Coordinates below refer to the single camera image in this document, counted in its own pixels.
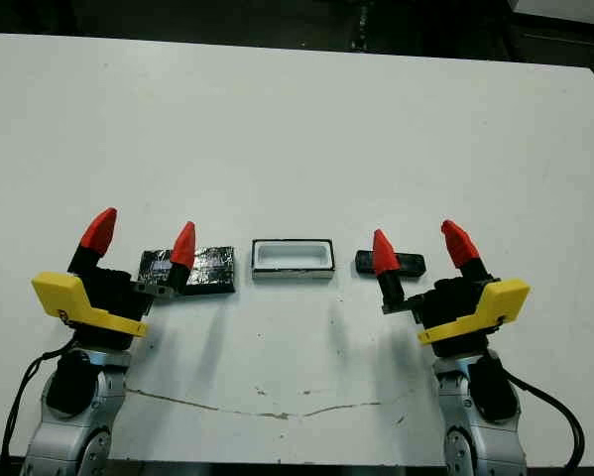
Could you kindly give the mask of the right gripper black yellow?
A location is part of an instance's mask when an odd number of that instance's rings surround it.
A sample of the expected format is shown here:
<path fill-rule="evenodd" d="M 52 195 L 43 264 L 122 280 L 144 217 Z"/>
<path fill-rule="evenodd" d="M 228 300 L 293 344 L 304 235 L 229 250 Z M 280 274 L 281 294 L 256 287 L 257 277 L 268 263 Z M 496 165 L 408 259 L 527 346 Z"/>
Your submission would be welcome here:
<path fill-rule="evenodd" d="M 452 220 L 441 224 L 447 252 L 463 278 L 436 282 L 429 291 L 406 297 L 400 263 L 381 229 L 373 235 L 373 270 L 383 296 L 383 313 L 409 311 L 422 326 L 420 344 L 438 358 L 486 351 L 488 335 L 517 319 L 531 287 L 522 280 L 490 280 L 468 233 Z"/>

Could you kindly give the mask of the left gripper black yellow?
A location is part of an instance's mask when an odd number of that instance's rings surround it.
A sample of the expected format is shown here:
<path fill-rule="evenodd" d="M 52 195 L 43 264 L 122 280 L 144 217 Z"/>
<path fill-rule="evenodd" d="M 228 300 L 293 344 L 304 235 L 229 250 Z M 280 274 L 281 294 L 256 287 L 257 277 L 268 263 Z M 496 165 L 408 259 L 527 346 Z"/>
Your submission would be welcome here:
<path fill-rule="evenodd" d="M 142 318 L 155 300 L 184 293 L 195 259 L 195 225 L 188 221 L 178 235 L 167 286 L 136 282 L 122 271 L 85 274 L 106 254 L 116 219 L 116 208 L 101 211 L 79 240 L 68 273 L 41 272 L 32 286 L 45 313 L 71 328 L 79 345 L 125 351 L 134 339 L 147 335 L 148 324 Z"/>

